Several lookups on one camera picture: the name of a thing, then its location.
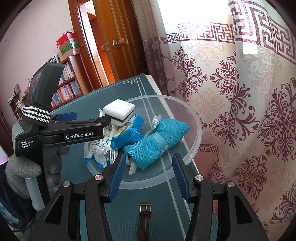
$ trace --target strap buckle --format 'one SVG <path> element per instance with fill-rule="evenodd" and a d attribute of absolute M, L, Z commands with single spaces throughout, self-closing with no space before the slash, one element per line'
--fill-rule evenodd
<path fill-rule="evenodd" d="M 143 212 L 141 211 L 141 207 L 145 207 L 145 212 L 150 212 L 151 213 L 151 203 L 150 202 L 141 202 L 139 206 L 139 213 Z"/>

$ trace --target gray handle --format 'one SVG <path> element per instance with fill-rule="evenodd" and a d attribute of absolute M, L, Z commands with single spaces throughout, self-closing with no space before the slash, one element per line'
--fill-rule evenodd
<path fill-rule="evenodd" d="M 25 178 L 25 182 L 32 200 L 32 206 L 36 211 L 40 211 L 45 208 L 44 202 L 41 197 L 37 178 Z"/>

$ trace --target gold buckle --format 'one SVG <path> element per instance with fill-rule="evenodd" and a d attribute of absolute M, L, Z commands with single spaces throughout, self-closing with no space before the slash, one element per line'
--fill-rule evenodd
<path fill-rule="evenodd" d="M 139 212 L 141 212 L 141 207 L 142 206 L 145 206 L 145 212 L 147 212 L 147 207 L 149 206 L 150 207 L 150 212 L 151 212 L 151 203 L 148 203 L 148 202 L 142 202 L 142 203 L 140 203 Z"/>

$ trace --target white patterned curtain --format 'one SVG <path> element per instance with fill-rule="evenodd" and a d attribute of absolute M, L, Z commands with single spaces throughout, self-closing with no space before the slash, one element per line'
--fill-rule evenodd
<path fill-rule="evenodd" d="M 198 112 L 195 162 L 278 240 L 296 213 L 295 38 L 264 0 L 132 0 L 150 74 Z"/>

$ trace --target white wall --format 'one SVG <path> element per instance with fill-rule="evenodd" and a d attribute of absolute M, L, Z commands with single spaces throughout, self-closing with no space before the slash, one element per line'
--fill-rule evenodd
<path fill-rule="evenodd" d="M 7 101 L 18 83 L 23 96 L 28 79 L 57 54 L 56 40 L 73 31 L 68 0 L 33 0 L 14 20 L 0 43 L 0 111 L 17 122 Z"/>

